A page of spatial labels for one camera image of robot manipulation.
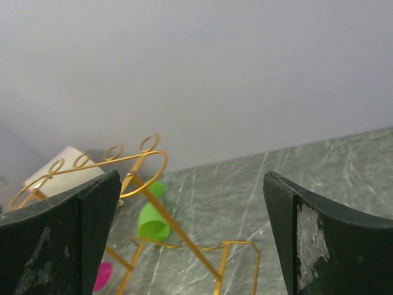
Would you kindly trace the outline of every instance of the white wall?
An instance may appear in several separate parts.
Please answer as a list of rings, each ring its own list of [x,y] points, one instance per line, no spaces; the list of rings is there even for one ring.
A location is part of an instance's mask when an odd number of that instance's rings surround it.
[[[0,2],[0,118],[169,169],[393,125],[393,1]]]
[[[0,204],[4,211],[23,189],[23,182],[47,161],[0,122],[0,175],[8,184],[0,187]]]

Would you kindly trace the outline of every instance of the gold wire frame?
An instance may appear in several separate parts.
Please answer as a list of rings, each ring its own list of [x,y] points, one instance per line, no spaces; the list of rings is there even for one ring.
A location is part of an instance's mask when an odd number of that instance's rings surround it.
[[[253,282],[252,282],[252,289],[251,289],[251,294],[255,295],[255,290],[257,286],[257,277],[258,277],[258,269],[259,269],[259,261],[260,261],[260,252],[257,249],[256,245],[252,241],[221,241],[216,247],[203,247],[194,244],[191,239],[188,237],[188,235],[183,231],[183,229],[177,224],[177,222],[173,219],[173,217],[168,213],[168,211],[165,210],[163,205],[160,203],[159,200],[148,190],[148,187],[156,181],[161,174],[163,173],[166,164],[168,163],[168,156],[166,155],[166,152],[163,151],[154,151],[155,147],[157,146],[160,136],[158,133],[155,133],[155,141],[154,144],[149,148],[149,149],[144,149],[144,145],[148,142],[148,140],[151,139],[150,137],[147,137],[143,140],[143,142],[139,146],[139,154],[136,155],[131,155],[128,157],[123,157],[119,158],[121,153],[123,152],[124,147],[120,146],[119,151],[112,157],[109,157],[109,154],[113,152],[117,146],[112,146],[110,149],[108,149],[104,155],[104,161],[101,163],[95,163],[93,165],[86,165],[86,163],[89,161],[90,156],[86,155],[85,153],[82,153],[80,156],[76,158],[76,160],[73,163],[73,168],[67,169],[67,170],[60,170],[62,166],[64,165],[64,159],[57,160],[53,165],[49,168],[49,172],[46,175],[43,175],[39,177],[38,179],[34,180],[27,186],[25,186],[10,202],[9,208],[10,210],[16,210],[19,209],[23,206],[25,206],[29,201],[32,199],[36,200],[44,200],[47,197],[40,191],[40,188],[53,176],[55,175],[61,175],[65,173],[70,173],[74,171],[79,171],[79,170],[84,170],[84,169],[89,169],[93,167],[100,167],[112,163],[119,163],[123,162],[126,160],[131,160],[131,159],[136,159],[135,163],[133,164],[132,168],[129,170],[127,173],[126,177],[122,181],[122,189],[120,191],[120,200],[126,199],[129,197],[132,197],[139,192],[141,192],[145,198],[155,207],[155,209],[165,218],[166,222],[171,226],[172,230],[174,230],[178,236],[180,236],[180,244],[179,245],[168,245],[160,242],[156,242],[154,240],[151,240],[149,238],[137,238],[133,237],[131,238],[131,241],[137,246],[137,249],[135,251],[135,254],[131,260],[131,262],[127,262],[124,260],[119,254],[117,254],[112,248],[106,247],[105,251],[107,254],[112,256],[119,264],[121,264],[124,268],[126,268],[126,274],[117,290],[117,295],[122,295],[124,292],[124,289],[126,288],[126,285],[128,283],[128,280],[131,277],[131,274],[134,271],[134,268],[136,267],[136,264],[138,262],[138,259],[143,251],[143,247],[147,242],[152,242],[155,243],[159,246],[162,246],[167,249],[177,249],[180,248],[183,243],[186,244],[191,251],[195,254],[195,256],[204,264],[204,266],[211,272],[211,274],[214,276],[216,285],[214,288],[214,295],[219,295],[220,290],[222,287],[222,281],[224,278],[224,272],[225,272],[225,267],[227,263],[227,258],[229,255],[230,251],[230,246],[233,244],[240,244],[240,245],[250,245],[253,247],[256,253],[256,260],[255,260],[255,268],[254,268],[254,275],[253,275]],[[159,171],[146,183],[143,182],[143,180],[138,176],[137,172],[141,165],[143,164],[143,161],[146,159],[148,155],[154,155],[154,154],[159,154],[163,156],[163,163]],[[85,158],[85,160],[82,163],[79,163],[81,159]],[[132,192],[124,194],[124,191],[126,188],[130,185],[130,183],[133,183],[136,186],[136,189],[133,190]],[[33,189],[30,190],[29,195],[18,205],[16,206],[15,203],[16,201],[20,198],[22,193],[25,191],[29,190],[30,187],[33,186]],[[216,251],[219,250],[221,247],[223,247],[223,253],[221,256],[221,262],[219,269],[216,270],[216,268],[209,262],[209,260],[205,257],[204,254],[202,254],[201,251]]]

